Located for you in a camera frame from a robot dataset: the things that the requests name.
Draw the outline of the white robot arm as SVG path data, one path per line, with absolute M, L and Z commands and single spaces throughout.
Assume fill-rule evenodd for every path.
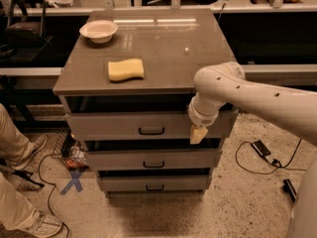
M 198 144 L 231 103 L 317 145 L 317 93 L 245 80 L 236 62 L 209 65 L 194 75 L 195 96 L 188 106 L 190 142 Z M 287 238 L 317 238 L 317 159 L 305 172 L 291 211 Z

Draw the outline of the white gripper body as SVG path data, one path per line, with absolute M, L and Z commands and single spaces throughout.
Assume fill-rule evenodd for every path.
M 219 114 L 219 102 L 195 95 L 188 105 L 188 116 L 196 127 L 211 126 Z

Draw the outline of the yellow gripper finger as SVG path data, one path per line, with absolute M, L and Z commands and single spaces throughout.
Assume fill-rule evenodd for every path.
M 207 135 L 208 129 L 203 126 L 195 126 L 192 125 L 190 129 L 190 144 L 191 145 L 196 145 L 199 144 L 204 137 Z

